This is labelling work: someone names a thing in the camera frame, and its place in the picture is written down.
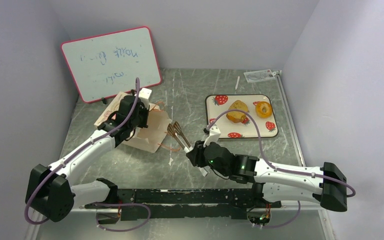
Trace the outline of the yellow fake doughnut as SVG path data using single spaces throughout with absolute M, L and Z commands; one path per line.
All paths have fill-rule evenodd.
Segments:
M 266 101 L 259 101 L 255 105 L 255 112 L 259 118 L 267 119 L 273 115 L 272 105 Z

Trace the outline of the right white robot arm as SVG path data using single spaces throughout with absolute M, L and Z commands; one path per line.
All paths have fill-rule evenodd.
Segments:
M 256 156 L 233 154 L 215 142 L 197 141 L 185 148 L 194 167 L 214 171 L 239 184 L 252 183 L 250 202 L 255 207 L 278 201 L 319 204 L 333 212 L 346 212 L 347 178 L 331 162 L 322 167 L 300 167 L 271 163 Z

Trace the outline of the yellow fake bread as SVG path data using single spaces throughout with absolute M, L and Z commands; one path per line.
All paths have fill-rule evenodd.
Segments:
M 242 123 L 247 117 L 245 112 L 249 112 L 248 106 L 241 100 L 234 101 L 230 107 L 229 111 L 226 114 L 226 118 L 232 123 Z

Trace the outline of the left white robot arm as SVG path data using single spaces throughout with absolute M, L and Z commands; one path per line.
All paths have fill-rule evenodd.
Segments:
M 118 204 L 118 187 L 105 178 L 86 184 L 73 183 L 94 161 L 129 141 L 138 128 L 147 128 L 148 115 L 147 96 L 141 93 L 126 95 L 120 100 L 118 110 L 75 150 L 48 166 L 35 166 L 30 172 L 26 192 L 25 220 L 36 224 L 29 217 L 30 208 L 42 214 L 46 221 L 59 222 L 73 208 L 89 204 L 112 208 Z

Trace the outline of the metal serving tongs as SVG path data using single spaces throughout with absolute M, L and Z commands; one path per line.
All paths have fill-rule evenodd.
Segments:
M 176 140 L 180 148 L 184 150 L 185 153 L 189 153 L 193 149 L 177 121 L 169 123 L 166 130 L 168 135 Z

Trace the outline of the strawberry print tray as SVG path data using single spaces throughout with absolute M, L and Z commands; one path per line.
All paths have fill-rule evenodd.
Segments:
M 228 110 L 235 101 L 241 101 L 247 106 L 248 113 L 257 124 L 261 137 L 272 138 L 278 134 L 278 124 L 274 112 L 267 118 L 261 118 L 257 115 L 256 106 L 260 102 L 270 104 L 271 107 L 274 107 L 271 100 L 263 94 L 213 94 L 207 96 L 205 99 L 207 123 L 213 122 L 216 117 Z M 240 123 L 234 123 L 228 120 L 225 114 L 216 122 L 216 125 L 221 131 L 221 139 L 255 139 L 258 137 L 253 121 L 250 120 L 248 116 L 245 116 L 244 120 Z

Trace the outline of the paper bag with orange handles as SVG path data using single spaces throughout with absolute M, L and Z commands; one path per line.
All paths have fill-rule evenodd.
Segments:
M 180 151 L 180 147 L 173 148 L 163 144 L 168 134 L 167 127 L 172 123 L 172 119 L 166 112 L 165 103 L 163 101 L 151 102 L 149 107 L 148 127 L 138 129 L 137 134 L 131 140 L 123 142 L 123 144 L 150 153 L 155 153 L 159 147 L 172 152 Z

